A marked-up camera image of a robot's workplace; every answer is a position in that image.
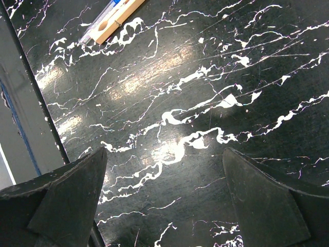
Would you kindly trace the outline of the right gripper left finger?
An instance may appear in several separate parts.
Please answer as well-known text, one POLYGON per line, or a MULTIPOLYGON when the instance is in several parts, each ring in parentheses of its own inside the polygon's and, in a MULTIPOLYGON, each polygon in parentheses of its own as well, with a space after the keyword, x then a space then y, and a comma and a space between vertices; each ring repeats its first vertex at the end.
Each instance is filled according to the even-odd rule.
POLYGON ((1 246, 104 246, 95 214, 105 148, 1 190, 1 246))

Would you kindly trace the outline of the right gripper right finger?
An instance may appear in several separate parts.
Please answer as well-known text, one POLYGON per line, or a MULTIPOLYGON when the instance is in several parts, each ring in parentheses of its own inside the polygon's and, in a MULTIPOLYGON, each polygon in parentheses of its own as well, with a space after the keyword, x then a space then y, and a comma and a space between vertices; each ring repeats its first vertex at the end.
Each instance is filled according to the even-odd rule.
POLYGON ((328 246, 328 188, 227 148, 223 166, 244 246, 328 246))

